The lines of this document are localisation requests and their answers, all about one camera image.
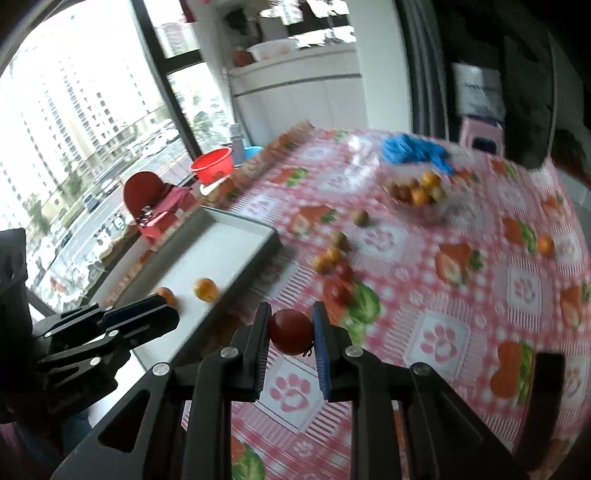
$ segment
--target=cabinet door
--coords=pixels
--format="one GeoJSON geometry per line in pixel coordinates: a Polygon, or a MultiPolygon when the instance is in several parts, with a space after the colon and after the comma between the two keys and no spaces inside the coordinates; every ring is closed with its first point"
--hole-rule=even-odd
{"type": "Polygon", "coordinates": [[[361,79],[334,79],[322,82],[335,128],[367,128],[365,94],[361,79]]]}
{"type": "Polygon", "coordinates": [[[240,110],[242,121],[246,124],[251,141],[255,145],[264,146],[273,140],[274,136],[267,125],[262,96],[264,92],[249,93],[234,99],[240,110]]]}
{"type": "Polygon", "coordinates": [[[273,138],[289,130],[298,121],[296,108],[291,100],[290,88],[290,86],[283,86],[259,92],[267,125],[273,138]]]}
{"type": "Polygon", "coordinates": [[[290,86],[298,121],[309,120],[318,128],[334,128],[326,91],[322,82],[297,83],[290,86]]]}

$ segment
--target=metal screw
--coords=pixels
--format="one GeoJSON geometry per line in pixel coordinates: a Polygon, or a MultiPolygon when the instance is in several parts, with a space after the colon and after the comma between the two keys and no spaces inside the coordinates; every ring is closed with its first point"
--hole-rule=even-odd
{"type": "Polygon", "coordinates": [[[431,367],[427,364],[415,364],[413,365],[413,372],[417,375],[426,376],[431,373],[431,367]]]}
{"type": "Polygon", "coordinates": [[[363,355],[363,349],[360,346],[351,345],[345,349],[345,355],[356,358],[358,356],[363,355]]]}
{"type": "Polygon", "coordinates": [[[162,377],[170,372],[169,364],[156,364],[152,367],[152,373],[158,377],[162,377]]]}
{"type": "Polygon", "coordinates": [[[234,358],[238,355],[238,348],[234,348],[233,346],[227,346],[226,348],[222,348],[220,354],[224,358],[234,358]]]}

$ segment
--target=white tray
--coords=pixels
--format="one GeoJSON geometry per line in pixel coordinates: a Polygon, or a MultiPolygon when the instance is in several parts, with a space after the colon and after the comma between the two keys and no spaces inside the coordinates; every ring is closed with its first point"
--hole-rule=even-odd
{"type": "Polygon", "coordinates": [[[120,296],[116,307],[168,287],[178,301],[180,323],[172,332],[134,349],[143,366],[157,362],[174,366],[199,360],[203,333],[254,278],[262,263],[280,246],[269,225],[221,210],[201,207],[144,265],[120,296]],[[193,293],[198,278],[211,278],[220,290],[214,303],[193,293]]]}

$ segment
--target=red plastic basin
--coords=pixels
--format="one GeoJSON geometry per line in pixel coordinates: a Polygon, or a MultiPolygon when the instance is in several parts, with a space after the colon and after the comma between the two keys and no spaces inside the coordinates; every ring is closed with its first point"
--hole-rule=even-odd
{"type": "Polygon", "coordinates": [[[230,147],[217,148],[201,155],[191,165],[191,171],[204,185],[214,183],[232,173],[232,149],[230,147]]]}

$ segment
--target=tree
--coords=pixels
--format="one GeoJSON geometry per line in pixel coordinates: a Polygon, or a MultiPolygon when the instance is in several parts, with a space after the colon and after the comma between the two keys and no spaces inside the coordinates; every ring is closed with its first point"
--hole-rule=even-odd
{"type": "Polygon", "coordinates": [[[31,217],[31,222],[43,233],[48,235],[50,230],[49,220],[43,216],[42,205],[39,196],[36,193],[30,194],[22,203],[22,207],[31,217]]]}
{"type": "Polygon", "coordinates": [[[64,186],[66,187],[68,194],[75,199],[83,190],[84,180],[82,180],[82,177],[80,177],[78,172],[73,171],[64,182],[64,186]]]}

